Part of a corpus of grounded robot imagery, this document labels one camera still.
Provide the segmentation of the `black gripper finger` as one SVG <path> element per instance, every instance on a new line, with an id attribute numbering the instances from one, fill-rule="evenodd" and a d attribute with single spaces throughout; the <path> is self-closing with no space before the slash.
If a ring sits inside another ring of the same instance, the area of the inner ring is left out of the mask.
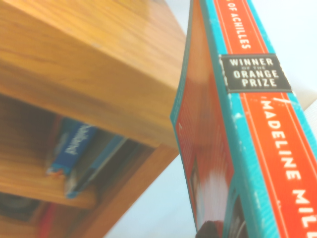
<path id="1" fill-rule="evenodd" d="M 197 231 L 195 238 L 221 238 L 223 221 L 206 221 Z"/>

